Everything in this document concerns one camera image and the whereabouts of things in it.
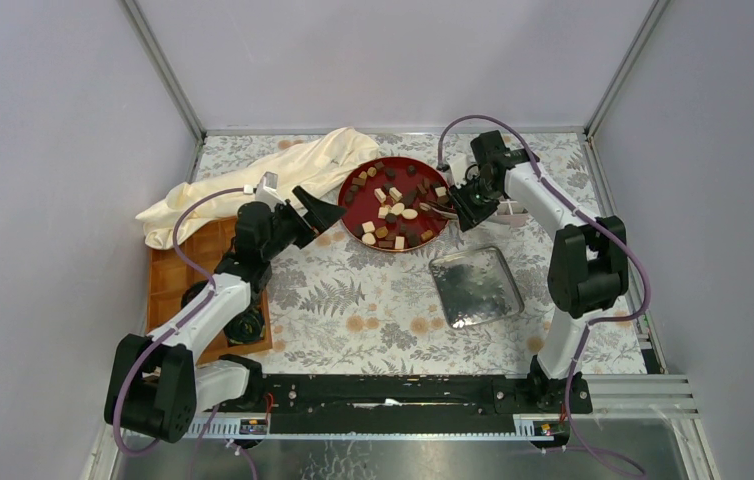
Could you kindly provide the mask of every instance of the red tray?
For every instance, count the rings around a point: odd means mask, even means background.
[[[365,186],[361,187],[359,192],[356,193],[353,204],[345,205],[345,195],[347,194],[348,189],[350,189],[351,185],[353,185],[353,179],[356,178],[361,172],[367,171],[370,167],[373,167],[377,162],[383,162],[385,168],[378,171],[377,175],[375,175],[374,177],[366,178]],[[410,165],[415,166],[415,175],[410,176],[407,173],[406,169]],[[386,178],[387,168],[394,169],[394,180],[389,180],[388,178]],[[407,229],[418,235],[421,235],[427,230],[433,231],[434,235],[430,240],[422,242],[417,247],[407,247],[402,250],[395,250],[393,248],[380,248],[377,245],[366,245],[362,242],[361,239],[351,233],[351,236],[356,238],[363,245],[383,252],[408,252],[410,250],[423,247],[424,245],[432,242],[436,237],[439,236],[439,233],[444,230],[445,225],[447,225],[448,223],[447,220],[439,216],[430,216],[424,214],[423,212],[418,212],[418,217],[413,220],[406,220],[399,217],[398,221],[394,225],[389,225],[385,220],[377,218],[377,210],[380,208],[380,201],[377,200],[376,196],[374,196],[374,189],[382,187],[386,182],[392,182],[402,194],[405,194],[408,191],[414,189],[416,185],[424,181],[425,178],[429,179],[431,183],[438,182],[442,184],[443,187],[447,188],[447,182],[445,182],[445,179],[442,177],[442,175],[439,174],[439,172],[437,172],[433,167],[427,165],[426,163],[412,158],[386,157],[378,158],[376,160],[362,164],[362,166],[348,175],[348,178],[345,179],[344,183],[342,183],[342,188],[339,190],[338,204],[347,208],[348,210],[345,216],[342,217],[342,225],[344,225],[348,233],[353,232],[357,225],[362,225],[365,222],[374,222],[375,228],[385,226],[389,229],[389,232],[394,232],[396,234],[398,233],[398,228],[401,224],[405,224],[407,226]],[[423,199],[415,199],[415,201],[413,202],[413,208],[418,208],[419,203],[421,203],[422,201],[426,202],[427,200],[434,202],[436,201],[436,193],[434,192],[433,187],[430,188],[430,190],[427,192],[427,195]],[[391,201],[390,197],[390,199],[387,200],[384,205],[391,205],[392,203],[393,202]]]

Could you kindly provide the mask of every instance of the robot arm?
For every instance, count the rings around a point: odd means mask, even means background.
[[[605,316],[604,310],[627,292],[627,257],[568,211],[541,183],[527,152],[507,149],[500,132],[481,134],[471,146],[478,175],[450,188],[460,228],[465,231],[478,225],[496,211],[501,197],[507,197],[526,208],[554,241],[548,291],[557,309],[545,346],[531,365],[531,375],[541,374],[544,382],[564,379],[587,322]],[[551,182],[543,167],[538,167]],[[558,190],[578,205],[564,190]],[[580,210],[626,242],[624,224],[617,217],[598,218],[595,212]]]
[[[239,209],[233,248],[215,268],[212,284],[164,325],[147,336],[127,335],[118,345],[104,408],[107,423],[112,424],[119,391],[138,362],[143,363],[130,379],[120,424],[157,439],[176,442],[196,412],[222,401],[236,399],[232,403],[246,408],[261,401],[258,363],[225,355],[199,368],[195,364],[233,317],[256,303],[271,278],[271,260],[292,243],[305,247],[345,213],[295,187],[294,195],[307,210],[301,217],[289,202],[279,200],[275,188],[276,175],[266,174],[256,192],[258,201]]]

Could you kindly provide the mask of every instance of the leaf pattern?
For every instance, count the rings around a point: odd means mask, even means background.
[[[211,136],[197,177],[221,175],[319,135]],[[436,163],[438,135],[373,135],[383,156]],[[449,160],[471,155],[474,135],[448,135]],[[510,148],[516,139],[505,135]],[[597,208],[593,179],[575,134],[527,135],[551,177],[588,208]],[[324,200],[335,201],[338,189]],[[478,245],[497,245],[525,302],[515,320],[461,330],[445,325],[428,270],[437,257]],[[452,222],[434,241],[406,254],[379,252],[339,226],[303,250],[289,248],[273,264],[268,284],[274,348],[251,355],[267,373],[522,374],[544,344],[554,306],[547,290],[551,239],[535,221],[522,227],[484,222],[462,233]],[[628,312],[621,299],[615,311]],[[587,373],[644,373],[629,324],[601,324],[582,359]]]

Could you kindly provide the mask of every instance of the metal tray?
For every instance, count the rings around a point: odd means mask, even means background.
[[[452,328],[515,319],[524,311],[506,259],[494,245],[434,258],[430,274]]]

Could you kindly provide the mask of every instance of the white towel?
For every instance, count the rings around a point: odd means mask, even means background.
[[[246,168],[219,177],[194,183],[181,183],[172,188],[164,200],[156,202],[136,215],[144,222],[144,243],[158,250],[167,250],[177,219],[194,202],[212,193],[245,184],[256,185],[265,172],[278,175],[277,193],[302,208],[292,195],[298,185],[315,197],[322,197],[359,165],[377,158],[379,147],[367,135],[353,128],[340,128],[314,142],[294,145],[253,162]],[[200,227],[216,218],[233,217],[239,207],[253,200],[253,195],[223,195],[198,207],[180,226],[178,241],[182,244]]]

